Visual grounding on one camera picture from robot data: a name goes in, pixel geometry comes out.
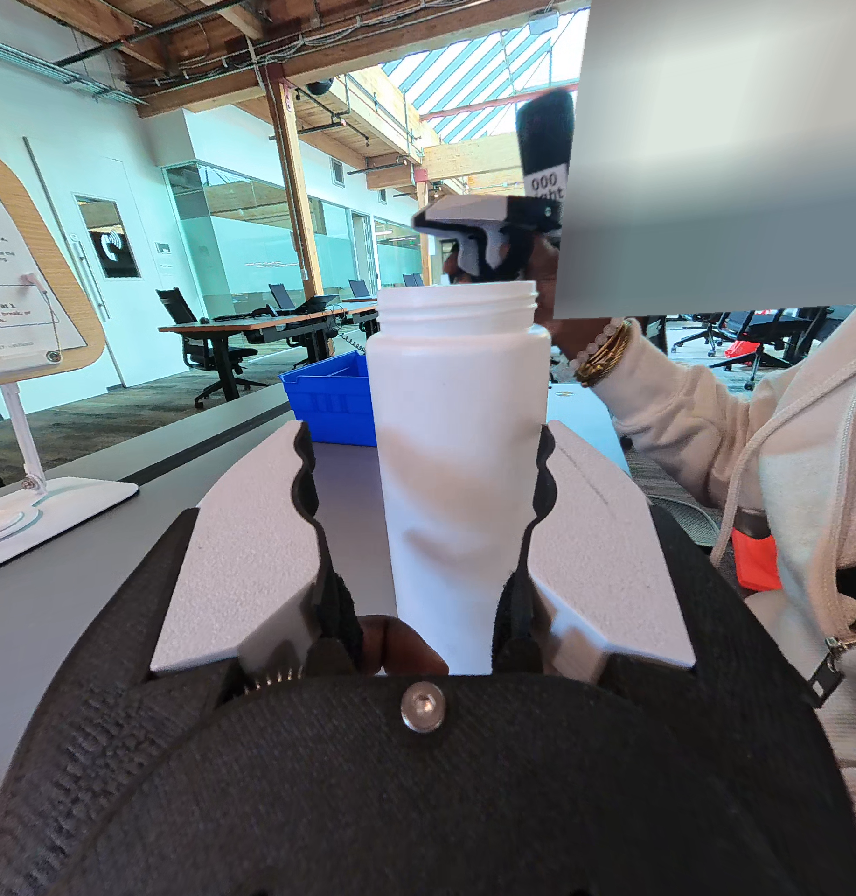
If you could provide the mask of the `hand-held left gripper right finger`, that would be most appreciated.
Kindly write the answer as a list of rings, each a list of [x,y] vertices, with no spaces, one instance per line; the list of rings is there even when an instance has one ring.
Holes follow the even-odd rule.
[[[689,670],[696,655],[646,497],[558,421],[543,426],[534,520],[494,622],[494,674],[597,681],[614,656]]]

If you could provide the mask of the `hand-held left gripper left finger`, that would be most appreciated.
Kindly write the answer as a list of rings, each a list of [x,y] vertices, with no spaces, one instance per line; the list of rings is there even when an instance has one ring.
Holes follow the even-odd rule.
[[[358,671],[362,628],[317,518],[315,466],[309,427],[292,420],[200,500],[152,673],[234,659],[261,687]]]

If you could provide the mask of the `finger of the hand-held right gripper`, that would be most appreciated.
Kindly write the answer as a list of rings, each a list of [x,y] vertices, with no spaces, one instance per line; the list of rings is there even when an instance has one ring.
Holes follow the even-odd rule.
[[[445,196],[418,211],[413,230],[452,237],[476,230],[497,230],[507,223],[510,196]]]

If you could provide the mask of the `blue plastic bin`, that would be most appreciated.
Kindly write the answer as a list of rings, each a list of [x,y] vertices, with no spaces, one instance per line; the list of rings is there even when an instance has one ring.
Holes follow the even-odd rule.
[[[349,352],[280,376],[292,412],[312,442],[376,446],[365,354]]]

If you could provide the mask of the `white plastic bottle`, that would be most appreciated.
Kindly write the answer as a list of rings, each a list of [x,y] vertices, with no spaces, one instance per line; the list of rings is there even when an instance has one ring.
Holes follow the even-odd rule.
[[[534,520],[550,336],[533,281],[388,287],[367,366],[397,614],[453,675],[491,669]]]

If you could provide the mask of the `person's right hand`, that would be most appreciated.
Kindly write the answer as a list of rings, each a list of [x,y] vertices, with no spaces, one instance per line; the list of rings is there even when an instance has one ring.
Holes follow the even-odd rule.
[[[552,345],[568,360],[576,378],[592,386],[622,360],[630,342],[630,325],[610,317],[557,319],[555,297],[558,251],[545,237],[535,237],[523,278],[536,289],[534,322],[550,335]]]

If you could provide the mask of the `person's left hand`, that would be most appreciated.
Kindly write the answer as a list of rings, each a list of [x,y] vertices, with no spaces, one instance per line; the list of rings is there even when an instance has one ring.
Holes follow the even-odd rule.
[[[408,624],[393,616],[358,618],[362,630],[359,671],[375,676],[446,676],[444,659]]]

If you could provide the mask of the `grey mesh chair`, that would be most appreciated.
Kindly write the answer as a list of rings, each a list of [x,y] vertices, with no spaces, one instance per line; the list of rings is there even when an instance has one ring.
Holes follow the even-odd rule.
[[[648,495],[651,505],[668,510],[691,541],[710,554],[720,535],[720,525],[705,509],[673,497]]]

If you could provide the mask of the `orange cloth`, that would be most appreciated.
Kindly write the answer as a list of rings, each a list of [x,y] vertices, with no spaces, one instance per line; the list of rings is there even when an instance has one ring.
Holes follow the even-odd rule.
[[[778,553],[772,535],[755,539],[732,529],[731,541],[738,584],[751,592],[781,590]]]

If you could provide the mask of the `wooden top desk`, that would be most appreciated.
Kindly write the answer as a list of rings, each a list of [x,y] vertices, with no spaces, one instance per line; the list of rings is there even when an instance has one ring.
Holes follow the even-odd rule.
[[[257,349],[292,342],[294,348],[306,350],[309,363],[325,360],[329,357],[329,342],[340,334],[348,320],[344,308],[329,307],[304,315],[172,323],[159,327],[158,332],[179,338],[183,363],[189,370],[216,377],[212,385],[192,399],[193,409],[202,411],[217,395],[232,402],[244,393],[267,386],[244,372],[244,365],[257,357]]]

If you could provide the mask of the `black logo sign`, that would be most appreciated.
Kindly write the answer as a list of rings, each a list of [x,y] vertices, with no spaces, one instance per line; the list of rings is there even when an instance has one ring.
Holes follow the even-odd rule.
[[[89,230],[104,276],[111,280],[141,279],[128,237],[119,228]]]

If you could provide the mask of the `printed instruction board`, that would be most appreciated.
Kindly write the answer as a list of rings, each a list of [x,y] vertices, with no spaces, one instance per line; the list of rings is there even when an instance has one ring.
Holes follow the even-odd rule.
[[[0,385],[84,369],[104,330],[28,190],[0,159]]]

